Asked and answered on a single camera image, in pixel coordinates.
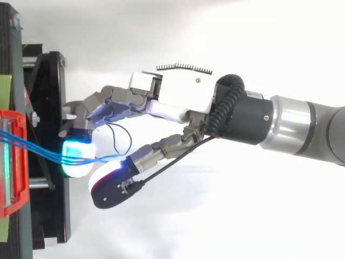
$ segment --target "white backdrop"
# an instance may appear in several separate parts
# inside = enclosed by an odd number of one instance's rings
[[[184,62],[236,73],[269,96],[345,105],[343,0],[10,2],[23,41],[67,58],[67,101]],[[182,130],[150,116],[121,124],[133,151]],[[124,151],[128,139],[116,134]],[[95,133],[99,155],[113,152],[110,137]],[[345,257],[345,171],[336,165],[214,140],[115,208],[95,208],[87,184],[71,180],[71,239],[46,240],[35,259]]]

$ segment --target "metal rod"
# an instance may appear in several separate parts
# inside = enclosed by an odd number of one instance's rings
[[[23,57],[23,68],[30,69],[35,66],[37,57]]]
[[[30,189],[42,189],[49,188],[48,182],[45,178],[30,178],[29,179]]]

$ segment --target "red plastic box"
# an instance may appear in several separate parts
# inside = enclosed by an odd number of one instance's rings
[[[0,110],[0,130],[26,139],[26,116]],[[28,200],[27,151],[0,142],[0,218],[17,211]]]

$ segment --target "green tape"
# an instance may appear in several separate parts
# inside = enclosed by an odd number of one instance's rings
[[[10,107],[12,76],[0,75],[0,109],[8,110]],[[0,242],[7,242],[9,236],[9,217],[0,219]]]
[[[5,217],[3,219],[0,219],[0,242],[7,242],[7,239],[9,237],[9,223],[10,223],[10,217]]]
[[[8,110],[10,107],[11,75],[0,74],[0,109]]]

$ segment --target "coiled black cable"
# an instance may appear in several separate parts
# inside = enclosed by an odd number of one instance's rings
[[[217,81],[219,85],[229,86],[230,90],[222,102],[212,112],[206,129],[206,134],[218,137],[221,123],[226,119],[238,102],[241,93],[244,91],[244,83],[241,77],[235,74],[228,74]]]

